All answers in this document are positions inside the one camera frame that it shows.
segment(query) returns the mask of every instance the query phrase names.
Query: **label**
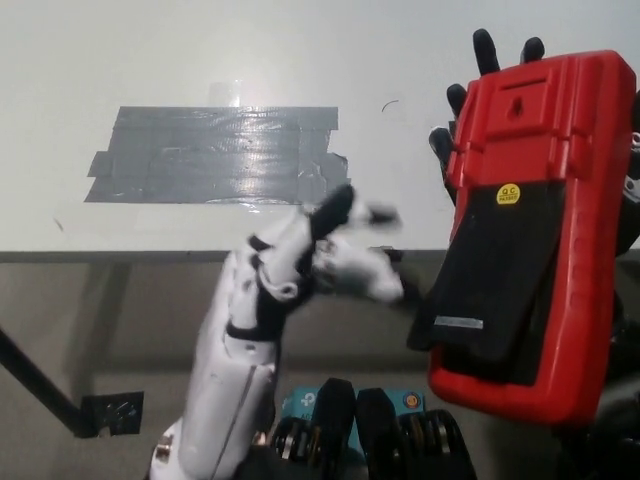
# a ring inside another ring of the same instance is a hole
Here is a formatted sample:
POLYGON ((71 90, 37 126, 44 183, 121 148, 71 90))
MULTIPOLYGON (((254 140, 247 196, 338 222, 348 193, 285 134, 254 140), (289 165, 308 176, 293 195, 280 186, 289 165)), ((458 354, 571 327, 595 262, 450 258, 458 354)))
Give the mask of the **label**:
POLYGON ((305 407, 308 407, 309 405, 313 405, 315 401, 316 401, 316 396, 311 392, 307 393, 304 397, 300 399, 300 403, 305 407))
POLYGON ((420 406, 420 397, 417 394, 410 392, 404 396, 402 402, 407 408, 418 408, 420 406))
POLYGON ((520 187, 515 183, 507 183, 498 190, 496 202, 498 205, 513 205, 520 200, 520 187))

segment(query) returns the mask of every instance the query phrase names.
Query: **robotic hand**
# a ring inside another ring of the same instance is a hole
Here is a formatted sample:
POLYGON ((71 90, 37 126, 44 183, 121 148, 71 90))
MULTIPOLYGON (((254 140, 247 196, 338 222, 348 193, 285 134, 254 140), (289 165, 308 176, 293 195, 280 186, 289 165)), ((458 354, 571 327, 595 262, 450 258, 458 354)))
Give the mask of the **robotic hand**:
POLYGON ((154 449, 150 480, 234 477, 255 434, 273 421, 288 315, 316 291, 383 303, 404 295, 383 252, 350 247, 334 230, 397 221, 395 211, 365 205, 346 185, 227 256, 199 332, 183 416, 154 449))
MULTIPOLYGON (((473 33, 473 49, 480 76, 500 71, 496 47, 489 32, 480 29, 473 33)), ((544 54, 545 47, 542 40, 538 37, 532 37, 524 43, 520 54, 520 63, 542 60, 544 54)), ((455 148, 453 137, 455 137, 456 123, 466 98, 467 91, 462 85, 457 83, 451 85, 447 89, 447 101, 453 112, 454 120, 449 122, 448 128, 435 127, 429 134, 429 145, 438 158, 444 186, 454 205, 456 192, 448 184, 446 175, 449 158, 455 148)), ((640 132, 640 92, 636 94, 631 116, 633 131, 640 132)), ((623 187, 623 201, 620 210, 617 255, 628 252, 640 235, 640 133, 633 135, 630 154, 629 171, 623 187)))

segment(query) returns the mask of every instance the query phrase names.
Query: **red multimeter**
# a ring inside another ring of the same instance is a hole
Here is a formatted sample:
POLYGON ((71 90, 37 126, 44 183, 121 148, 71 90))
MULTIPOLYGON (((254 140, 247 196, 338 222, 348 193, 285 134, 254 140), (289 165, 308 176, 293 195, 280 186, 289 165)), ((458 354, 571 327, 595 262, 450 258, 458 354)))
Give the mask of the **red multimeter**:
POLYGON ((451 244, 412 331, 422 325, 442 399, 546 425, 592 420, 634 95, 610 51, 470 84, 447 172, 451 244))

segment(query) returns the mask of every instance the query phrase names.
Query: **black table leg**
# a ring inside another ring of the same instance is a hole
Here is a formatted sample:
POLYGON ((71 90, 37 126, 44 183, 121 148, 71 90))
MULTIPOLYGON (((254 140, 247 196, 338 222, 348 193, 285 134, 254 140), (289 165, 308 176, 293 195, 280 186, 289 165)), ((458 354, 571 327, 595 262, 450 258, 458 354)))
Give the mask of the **black table leg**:
POLYGON ((98 436, 94 419, 76 407, 1 329, 0 364, 76 437, 98 436))

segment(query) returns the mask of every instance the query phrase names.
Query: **metal bracket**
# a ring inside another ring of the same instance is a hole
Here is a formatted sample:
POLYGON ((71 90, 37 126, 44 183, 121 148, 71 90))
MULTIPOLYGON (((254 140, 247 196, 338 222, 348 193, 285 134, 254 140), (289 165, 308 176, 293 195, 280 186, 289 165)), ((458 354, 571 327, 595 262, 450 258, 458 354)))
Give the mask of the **metal bracket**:
POLYGON ((142 424, 144 392, 90 395, 80 410, 93 420, 100 436, 137 435, 142 424))

